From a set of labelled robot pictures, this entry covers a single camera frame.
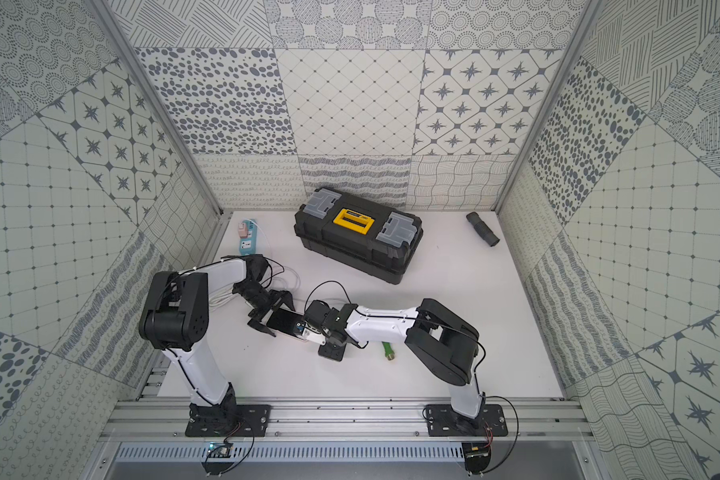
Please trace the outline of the black smartphone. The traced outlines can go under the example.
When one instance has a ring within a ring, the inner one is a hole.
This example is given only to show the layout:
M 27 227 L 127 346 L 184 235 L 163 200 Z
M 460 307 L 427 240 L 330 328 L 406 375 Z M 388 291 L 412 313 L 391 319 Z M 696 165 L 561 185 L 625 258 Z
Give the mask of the black smartphone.
M 267 327 L 271 330 L 300 338 L 304 331 L 303 316 L 287 309 L 278 309 L 269 317 Z

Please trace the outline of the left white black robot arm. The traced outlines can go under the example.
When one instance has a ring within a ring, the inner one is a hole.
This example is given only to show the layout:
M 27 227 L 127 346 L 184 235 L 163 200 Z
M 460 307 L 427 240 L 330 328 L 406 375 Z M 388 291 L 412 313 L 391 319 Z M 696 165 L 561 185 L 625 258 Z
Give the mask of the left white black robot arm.
M 232 423 L 237 414 L 234 388 L 205 340 L 211 297 L 224 290 L 241 296 L 251 307 L 248 325 L 269 335 L 274 332 L 263 323 L 265 317 L 281 307 L 294 310 L 291 292 L 262 286 L 269 267 L 260 254 L 225 256 L 181 273 L 161 271 L 152 279 L 138 333 L 181 371 L 195 422 Z

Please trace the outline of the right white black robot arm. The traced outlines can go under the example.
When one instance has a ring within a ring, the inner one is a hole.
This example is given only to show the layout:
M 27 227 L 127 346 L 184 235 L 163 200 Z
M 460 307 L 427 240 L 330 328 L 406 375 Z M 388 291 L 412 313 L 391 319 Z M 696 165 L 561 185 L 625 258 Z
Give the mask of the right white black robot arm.
M 484 404 L 474 382 L 479 333 L 432 298 L 403 310 L 376 310 L 355 303 L 336 309 L 314 301 L 296 322 L 294 333 L 317 344 L 320 356 L 337 362 L 343 360 L 349 345 L 364 348 L 373 342 L 403 343 L 436 378 L 449 385 L 455 414 L 474 420 Z

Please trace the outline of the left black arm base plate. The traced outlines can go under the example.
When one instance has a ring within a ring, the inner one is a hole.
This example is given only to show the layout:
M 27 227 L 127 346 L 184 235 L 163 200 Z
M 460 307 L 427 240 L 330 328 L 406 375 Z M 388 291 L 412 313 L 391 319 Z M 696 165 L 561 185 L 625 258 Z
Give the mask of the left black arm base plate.
M 264 437 L 272 406 L 269 404 L 237 405 L 232 412 L 220 406 L 190 405 L 187 437 Z

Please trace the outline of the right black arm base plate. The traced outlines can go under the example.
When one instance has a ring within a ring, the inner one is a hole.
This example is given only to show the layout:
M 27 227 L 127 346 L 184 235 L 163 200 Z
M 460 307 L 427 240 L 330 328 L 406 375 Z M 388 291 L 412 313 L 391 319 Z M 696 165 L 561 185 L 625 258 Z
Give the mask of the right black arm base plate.
M 422 410 L 430 437 L 506 437 L 509 429 L 498 404 L 483 405 L 474 419 L 456 413 L 449 404 L 429 404 Z

